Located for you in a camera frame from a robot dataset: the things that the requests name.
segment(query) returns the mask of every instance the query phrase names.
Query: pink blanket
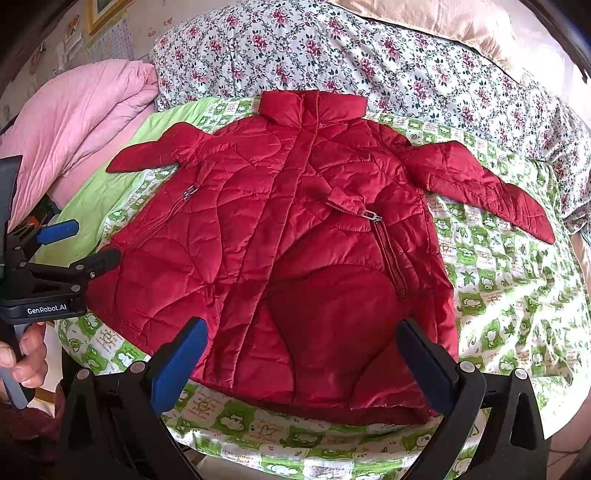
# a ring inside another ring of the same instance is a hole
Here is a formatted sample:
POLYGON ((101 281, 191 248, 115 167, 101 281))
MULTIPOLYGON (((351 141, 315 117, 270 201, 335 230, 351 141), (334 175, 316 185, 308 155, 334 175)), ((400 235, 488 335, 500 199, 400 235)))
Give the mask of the pink blanket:
POLYGON ((48 191, 67 203, 154 111, 157 95, 154 66, 141 61, 84 65, 47 82, 0 137, 0 158, 23 156, 9 231, 48 191))

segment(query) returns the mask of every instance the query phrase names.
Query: human hand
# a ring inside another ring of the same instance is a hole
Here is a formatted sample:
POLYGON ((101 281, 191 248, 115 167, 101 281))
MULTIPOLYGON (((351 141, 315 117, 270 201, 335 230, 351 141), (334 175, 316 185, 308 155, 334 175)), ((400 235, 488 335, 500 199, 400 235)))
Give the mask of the human hand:
MULTIPOLYGON (((25 357, 17 363, 17 356, 9 345, 0 342, 0 368, 12 369, 14 380, 23 387, 37 388, 43 385, 47 375, 47 347, 44 342, 45 322, 33 323, 22 336, 19 345, 25 357)), ((8 401, 4 382, 0 380, 0 401, 8 401)))

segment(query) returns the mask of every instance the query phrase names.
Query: red quilted puffer jacket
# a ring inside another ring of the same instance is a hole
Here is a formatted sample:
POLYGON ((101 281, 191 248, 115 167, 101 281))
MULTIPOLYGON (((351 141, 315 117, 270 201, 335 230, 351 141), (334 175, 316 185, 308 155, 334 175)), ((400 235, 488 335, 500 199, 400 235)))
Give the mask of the red quilted puffer jacket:
POLYGON ((88 305, 143 351, 192 316, 209 342, 192 378, 251 404, 348 424, 430 415, 395 344, 413 317, 457 358, 453 288, 425 190, 554 242, 542 207, 457 142, 412 147, 352 95, 265 92, 215 135, 180 123, 109 172, 178 162, 117 233, 119 268, 88 305))

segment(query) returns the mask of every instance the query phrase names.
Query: zipper pull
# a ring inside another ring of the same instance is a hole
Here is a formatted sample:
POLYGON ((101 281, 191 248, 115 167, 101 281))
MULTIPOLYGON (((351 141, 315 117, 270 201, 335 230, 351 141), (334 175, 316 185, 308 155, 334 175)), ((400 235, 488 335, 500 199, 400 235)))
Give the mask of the zipper pull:
POLYGON ((199 187, 196 187, 195 185, 191 185, 187 190, 185 190, 183 192, 183 200, 185 200, 185 202, 186 202, 189 199, 189 197, 198 190, 199 190, 199 187))
POLYGON ((372 212, 370 210, 366 210, 362 217, 367 218, 367 220, 371 220, 372 222, 381 222, 383 220, 383 218, 380 217, 377 213, 372 212))

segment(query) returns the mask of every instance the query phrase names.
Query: jacket collar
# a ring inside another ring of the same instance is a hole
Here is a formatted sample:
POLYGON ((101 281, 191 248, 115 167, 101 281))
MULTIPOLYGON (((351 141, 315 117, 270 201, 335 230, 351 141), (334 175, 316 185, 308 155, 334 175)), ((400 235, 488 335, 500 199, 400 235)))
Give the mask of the jacket collar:
POLYGON ((285 127, 317 128, 361 118, 367 103, 367 99, 356 95, 273 90, 263 92, 259 113, 285 127))

